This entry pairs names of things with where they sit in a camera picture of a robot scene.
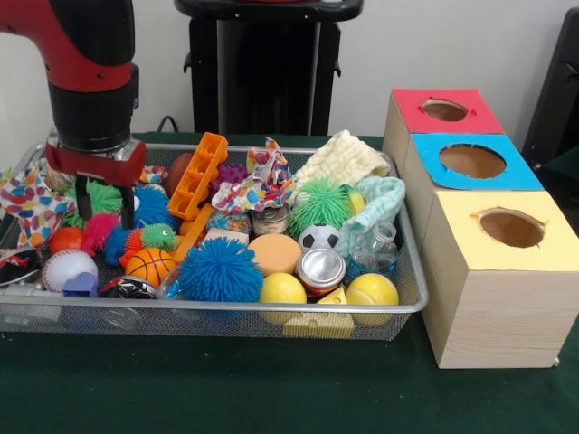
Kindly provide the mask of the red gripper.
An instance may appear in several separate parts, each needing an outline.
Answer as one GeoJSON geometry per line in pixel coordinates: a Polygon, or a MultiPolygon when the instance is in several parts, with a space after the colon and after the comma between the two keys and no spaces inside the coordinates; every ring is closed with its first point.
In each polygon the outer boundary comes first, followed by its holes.
{"type": "MultiPolygon", "coordinates": [[[[49,166],[58,172],[76,175],[76,203],[81,218],[92,217],[87,176],[115,186],[132,186],[141,176],[147,153],[145,144],[132,141],[121,148],[120,153],[120,156],[85,153],[46,142],[45,154],[49,166]]],[[[124,229],[133,229],[135,225],[133,189],[120,187],[119,190],[122,197],[122,226],[124,229]]]]}

